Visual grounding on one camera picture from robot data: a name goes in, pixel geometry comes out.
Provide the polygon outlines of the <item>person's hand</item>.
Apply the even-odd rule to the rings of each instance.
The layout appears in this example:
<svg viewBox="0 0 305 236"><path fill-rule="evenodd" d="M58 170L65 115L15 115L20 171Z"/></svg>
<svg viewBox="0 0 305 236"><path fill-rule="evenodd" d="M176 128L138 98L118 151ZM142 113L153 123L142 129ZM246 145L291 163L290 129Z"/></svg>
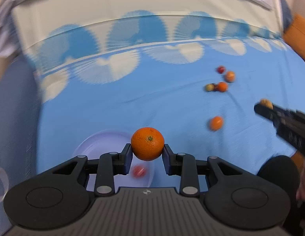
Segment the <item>person's hand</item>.
<svg viewBox="0 0 305 236"><path fill-rule="evenodd" d="M292 156L292 160L300 172L300 184L296 192L296 199L305 201L305 157L299 151L296 151Z"/></svg>

